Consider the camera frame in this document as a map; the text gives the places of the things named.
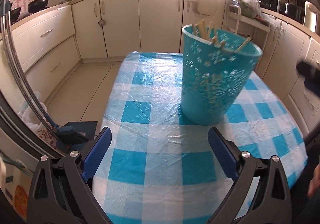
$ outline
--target teal plastic bucket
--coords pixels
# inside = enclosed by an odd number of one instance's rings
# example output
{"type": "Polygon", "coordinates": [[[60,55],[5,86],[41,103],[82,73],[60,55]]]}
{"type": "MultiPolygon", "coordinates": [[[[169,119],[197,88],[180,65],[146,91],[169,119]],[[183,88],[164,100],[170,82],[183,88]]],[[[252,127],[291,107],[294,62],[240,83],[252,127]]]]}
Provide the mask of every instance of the teal plastic bucket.
{"type": "Polygon", "coordinates": [[[217,30],[220,49],[192,34],[192,26],[184,33],[181,109],[198,125],[213,125],[221,119],[234,102],[262,55],[254,43],[235,50],[245,38],[232,32],[217,30]]]}

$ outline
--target orange food picture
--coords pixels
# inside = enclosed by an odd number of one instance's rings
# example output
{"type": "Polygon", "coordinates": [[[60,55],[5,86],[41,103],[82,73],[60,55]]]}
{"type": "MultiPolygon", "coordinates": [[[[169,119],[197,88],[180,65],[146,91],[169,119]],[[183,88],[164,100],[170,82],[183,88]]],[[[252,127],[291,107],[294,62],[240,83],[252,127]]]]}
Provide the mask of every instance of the orange food picture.
{"type": "Polygon", "coordinates": [[[17,185],[14,193],[14,208],[25,219],[27,219],[28,195],[25,190],[17,185]]]}

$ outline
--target checkered tablecloth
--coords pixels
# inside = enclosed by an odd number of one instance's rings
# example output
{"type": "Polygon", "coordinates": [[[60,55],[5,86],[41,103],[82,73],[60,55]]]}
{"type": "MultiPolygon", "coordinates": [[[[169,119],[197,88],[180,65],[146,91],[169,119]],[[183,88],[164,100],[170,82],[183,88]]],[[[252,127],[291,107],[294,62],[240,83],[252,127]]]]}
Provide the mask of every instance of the checkered tablecloth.
{"type": "MultiPolygon", "coordinates": [[[[181,54],[137,52],[121,65],[102,125],[112,143],[92,190],[114,224],[204,224],[232,185],[209,146],[210,126],[181,112],[182,65],[181,54]]],[[[240,150],[278,155],[290,187],[306,164],[299,128],[255,73],[216,126],[240,150]]]]}

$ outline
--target metal screw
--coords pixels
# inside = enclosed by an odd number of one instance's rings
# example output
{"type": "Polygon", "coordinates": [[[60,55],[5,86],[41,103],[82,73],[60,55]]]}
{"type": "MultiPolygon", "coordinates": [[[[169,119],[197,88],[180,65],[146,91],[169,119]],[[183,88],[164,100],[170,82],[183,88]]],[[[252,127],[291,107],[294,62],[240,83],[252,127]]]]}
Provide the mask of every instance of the metal screw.
{"type": "Polygon", "coordinates": [[[70,156],[71,157],[77,157],[79,155],[79,152],[78,151],[72,151],[71,153],[70,153],[70,156]]]}
{"type": "Polygon", "coordinates": [[[47,159],[48,159],[48,156],[46,155],[42,155],[40,158],[41,161],[46,161],[47,159]]]}
{"type": "Polygon", "coordinates": [[[272,157],[272,159],[273,159],[274,161],[280,161],[280,158],[279,158],[278,156],[276,156],[276,155],[274,155],[274,156],[272,157]]]}
{"type": "Polygon", "coordinates": [[[250,154],[248,151],[243,151],[243,152],[241,153],[241,155],[242,155],[244,158],[249,158],[251,154],[250,154]]]}

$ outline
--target human hand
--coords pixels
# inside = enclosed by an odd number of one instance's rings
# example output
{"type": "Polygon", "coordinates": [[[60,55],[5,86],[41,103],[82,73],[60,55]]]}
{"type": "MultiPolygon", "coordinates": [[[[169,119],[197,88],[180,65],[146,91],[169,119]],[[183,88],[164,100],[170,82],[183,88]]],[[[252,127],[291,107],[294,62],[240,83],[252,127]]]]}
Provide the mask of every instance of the human hand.
{"type": "Polygon", "coordinates": [[[311,199],[320,187],[320,164],[317,165],[313,172],[313,179],[310,181],[308,189],[308,198],[311,199]]]}

